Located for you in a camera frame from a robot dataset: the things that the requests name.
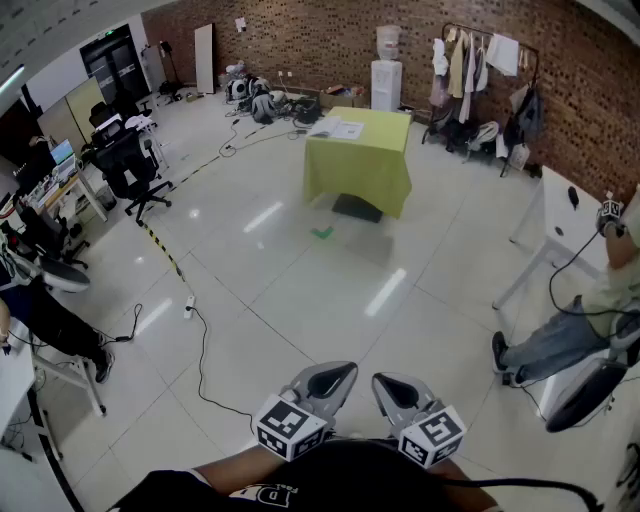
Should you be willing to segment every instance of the box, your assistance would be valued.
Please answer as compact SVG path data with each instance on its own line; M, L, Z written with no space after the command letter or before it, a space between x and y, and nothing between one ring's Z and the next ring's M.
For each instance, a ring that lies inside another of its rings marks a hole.
M327 94L324 91L320 91L320 106L322 108L364 108L365 104L366 96L364 94L359 94L358 96L339 96L335 94Z

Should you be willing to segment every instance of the white wall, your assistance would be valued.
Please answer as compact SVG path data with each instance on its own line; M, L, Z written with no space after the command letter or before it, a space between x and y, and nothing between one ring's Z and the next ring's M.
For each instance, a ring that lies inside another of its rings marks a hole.
M147 34L142 25L142 16L136 14L74 46L30 78L27 81L27 86L35 104L40 105L42 110L45 111L69 91L72 91L87 80L89 76L80 56L80 48L104 34L107 30L126 24L129 24L131 38L138 53L138 58L140 58L140 51L147 44Z

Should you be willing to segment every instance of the office chair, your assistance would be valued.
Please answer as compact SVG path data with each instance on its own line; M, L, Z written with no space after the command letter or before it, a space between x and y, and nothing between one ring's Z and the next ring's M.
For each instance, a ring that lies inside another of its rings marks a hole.
M67 219L58 217L56 219L58 222L50 226L30 206L19 211L18 216L25 225L25 230L19 237L27 247L31 248L34 259L39 249L41 253L53 260L63 261L67 265L82 265L85 270L89 268L84 261L75 257L81 249L91 245L89 242L82 240L74 249L64 250L69 236Z
M93 107L91 107L91 116L89 116L89 122L93 125L94 128L100 126L107 119L111 119L116 115L116 111L113 107L110 107L105 104L104 101L100 103L96 103Z
M136 223L139 226L142 226L140 217L149 201L171 206L171 201L154 195L164 187L173 187L170 181L165 181L152 189L149 188L151 181L156 177L157 168L151 157L143 155L135 130L126 130L124 135L108 146L96 149L90 158L91 162L102 171L116 197L133 201L125 208L125 213L131 215L131 209L138 206ZM131 184L127 182L125 176L127 169L136 178L136 181Z

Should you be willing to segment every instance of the ceiling light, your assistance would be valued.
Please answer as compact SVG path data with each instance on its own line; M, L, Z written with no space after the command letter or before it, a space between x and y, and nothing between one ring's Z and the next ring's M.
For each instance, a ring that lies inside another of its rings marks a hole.
M18 75L23 71L24 71L24 64L20 64L18 66L18 69L16 69L13 73L11 73L11 75L9 75L9 77L0 85L0 94L2 94L7 89L7 87L9 87L11 82L13 82L18 77Z

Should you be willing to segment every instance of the power strip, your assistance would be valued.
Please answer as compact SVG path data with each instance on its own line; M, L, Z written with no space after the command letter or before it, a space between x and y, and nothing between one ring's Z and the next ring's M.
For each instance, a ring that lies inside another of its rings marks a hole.
M196 305L196 298L194 295L189 295L187 297L187 304L185 305L184 308L184 317L187 320L191 320L191 317L193 316L193 309L191 309L193 306Z

